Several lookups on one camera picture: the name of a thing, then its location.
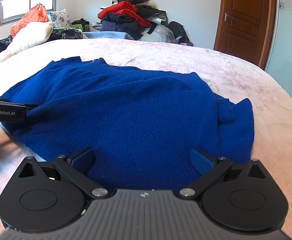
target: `red clothing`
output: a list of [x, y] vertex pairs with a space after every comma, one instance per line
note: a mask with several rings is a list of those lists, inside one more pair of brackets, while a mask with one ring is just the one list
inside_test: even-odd
[[117, 11], [120, 11], [122, 9], [129, 9], [133, 12], [135, 12], [137, 10], [137, 8], [135, 6], [133, 6], [130, 2], [127, 2], [127, 1], [122, 1], [116, 5], [112, 5], [112, 6], [109, 6], [105, 9], [103, 9], [99, 14], [98, 14], [98, 18], [99, 19], [103, 19], [106, 17], [106, 15], [108, 13], [115, 13]]
[[129, 16], [131, 18], [134, 18], [137, 21], [138, 26], [140, 28], [142, 28], [142, 29], [151, 26], [151, 24], [150, 24], [150, 22], [148, 20], [146, 20], [145, 18], [139, 16], [134, 11], [131, 11], [131, 10], [128, 10], [128, 9], [123, 9], [123, 10], [115, 12], [115, 14], [125, 15], [125, 16]]

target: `door handle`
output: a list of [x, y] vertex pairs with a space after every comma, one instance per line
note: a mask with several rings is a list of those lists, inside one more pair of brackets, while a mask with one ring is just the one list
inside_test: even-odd
[[229, 16], [227, 13], [225, 13], [224, 22], [227, 22], [227, 17], [230, 17], [230, 18], [232, 18], [232, 16]]

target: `window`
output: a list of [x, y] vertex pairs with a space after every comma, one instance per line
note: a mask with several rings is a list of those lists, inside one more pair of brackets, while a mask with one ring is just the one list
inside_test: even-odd
[[56, 0], [3, 0], [0, 3], [0, 26], [21, 19], [32, 7], [41, 3], [47, 11], [56, 10]]

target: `bed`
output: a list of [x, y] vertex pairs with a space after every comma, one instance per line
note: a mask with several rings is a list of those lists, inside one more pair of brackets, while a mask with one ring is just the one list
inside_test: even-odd
[[[252, 157], [262, 161], [288, 199], [283, 231], [292, 238], [292, 99], [271, 76], [249, 62], [210, 49], [121, 39], [57, 40], [0, 63], [0, 95], [50, 61], [72, 56], [83, 61], [102, 57], [110, 65], [144, 70], [196, 72], [213, 92], [234, 103], [249, 98], [255, 120]], [[0, 124], [0, 193], [29, 155], [42, 161]], [[3, 230], [0, 222], [0, 233]]]

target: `floral pillow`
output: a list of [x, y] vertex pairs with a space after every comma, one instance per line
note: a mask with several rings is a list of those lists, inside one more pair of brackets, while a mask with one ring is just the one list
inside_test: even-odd
[[50, 18], [51, 21], [55, 23], [55, 28], [72, 28], [66, 9], [57, 12], [50, 12]]

